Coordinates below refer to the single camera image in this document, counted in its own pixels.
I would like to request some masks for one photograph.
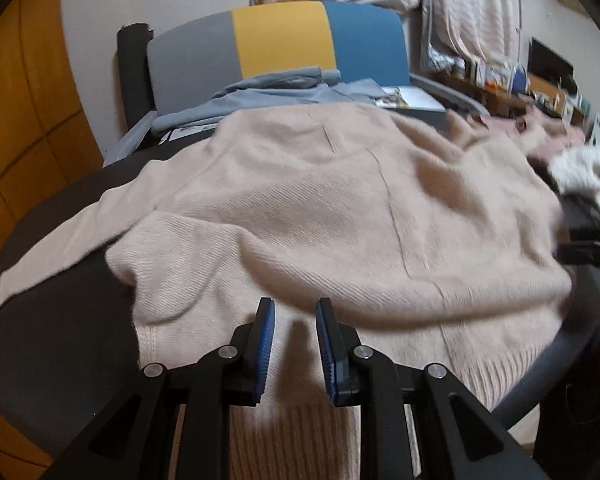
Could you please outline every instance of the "wooden desk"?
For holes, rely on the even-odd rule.
[[[492,116],[513,118],[526,113],[528,103],[506,92],[480,88],[468,79],[459,79],[446,72],[437,73],[434,78],[439,83],[482,103]]]

